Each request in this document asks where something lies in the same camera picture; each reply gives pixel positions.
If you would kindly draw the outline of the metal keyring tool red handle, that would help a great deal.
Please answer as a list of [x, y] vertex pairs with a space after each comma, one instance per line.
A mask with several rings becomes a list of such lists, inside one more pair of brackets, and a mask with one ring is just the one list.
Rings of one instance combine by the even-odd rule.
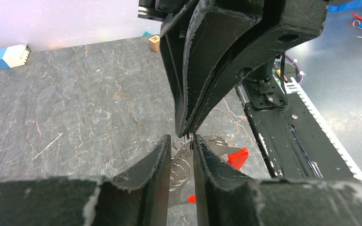
[[[246, 163], [249, 151], [247, 148], [230, 147], [219, 136], [195, 136], [187, 144], [174, 142], [173, 147], [178, 151], [172, 158], [169, 181], [169, 206], [194, 203], [200, 205], [208, 200], [213, 190], [213, 174], [215, 167], [234, 171], [239, 174]], [[196, 190], [183, 200], [181, 193], [187, 183], [195, 177]]]

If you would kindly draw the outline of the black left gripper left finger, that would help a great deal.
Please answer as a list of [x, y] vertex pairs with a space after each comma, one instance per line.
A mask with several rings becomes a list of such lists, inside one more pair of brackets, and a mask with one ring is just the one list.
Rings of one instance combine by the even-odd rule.
[[0, 226], [164, 226], [171, 137], [113, 178], [0, 180]]

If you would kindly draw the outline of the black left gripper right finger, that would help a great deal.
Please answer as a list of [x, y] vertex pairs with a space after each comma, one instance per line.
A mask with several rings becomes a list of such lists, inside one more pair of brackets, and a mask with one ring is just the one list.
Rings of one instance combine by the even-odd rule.
[[362, 184], [254, 179], [215, 167], [200, 226], [362, 226]]

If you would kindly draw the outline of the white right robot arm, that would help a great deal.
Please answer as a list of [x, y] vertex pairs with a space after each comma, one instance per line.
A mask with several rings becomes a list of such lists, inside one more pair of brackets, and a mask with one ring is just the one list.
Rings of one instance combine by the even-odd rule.
[[175, 133], [195, 133], [247, 82], [256, 109], [285, 107], [270, 84], [276, 58], [320, 36], [327, 0], [158, 0], [160, 50], [174, 99]]

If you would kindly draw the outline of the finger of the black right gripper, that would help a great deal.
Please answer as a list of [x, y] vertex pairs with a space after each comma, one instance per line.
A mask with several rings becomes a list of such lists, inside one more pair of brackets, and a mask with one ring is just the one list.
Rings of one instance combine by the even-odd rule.
[[317, 38], [324, 27], [327, 0], [263, 0], [260, 21], [225, 46], [208, 47], [209, 72], [193, 76], [187, 86], [187, 130], [196, 132], [210, 111], [244, 78], [285, 51]]
[[197, 129], [216, 65], [262, 17], [260, 0], [190, 0], [162, 26], [160, 48], [178, 137]]

